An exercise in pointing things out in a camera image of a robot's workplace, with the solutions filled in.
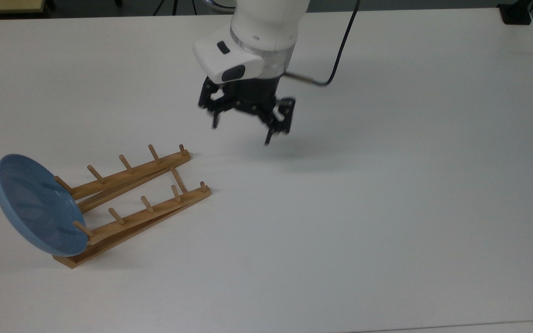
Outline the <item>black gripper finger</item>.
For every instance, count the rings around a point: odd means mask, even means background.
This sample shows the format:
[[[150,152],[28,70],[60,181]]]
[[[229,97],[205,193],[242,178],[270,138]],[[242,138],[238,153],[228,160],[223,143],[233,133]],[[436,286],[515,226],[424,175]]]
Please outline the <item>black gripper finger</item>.
[[[287,135],[291,130],[291,123],[296,105],[293,97],[277,100],[270,110],[264,113],[263,122],[268,127],[264,145],[268,146],[275,134]]]
[[[208,76],[206,76],[205,81],[202,84],[201,91],[199,93],[198,106],[208,112],[208,114],[213,118],[212,129],[218,127],[220,113],[222,111],[216,111],[216,100],[212,99],[212,95],[219,92],[221,87],[219,84],[214,83]]]

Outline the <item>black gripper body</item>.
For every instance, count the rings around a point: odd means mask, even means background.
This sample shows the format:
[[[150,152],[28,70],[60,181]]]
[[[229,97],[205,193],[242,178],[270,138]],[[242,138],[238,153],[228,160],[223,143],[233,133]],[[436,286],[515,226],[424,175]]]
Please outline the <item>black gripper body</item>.
[[[223,86],[220,110],[247,112],[262,122],[275,122],[276,90],[280,76],[271,79],[249,79],[229,82]]]

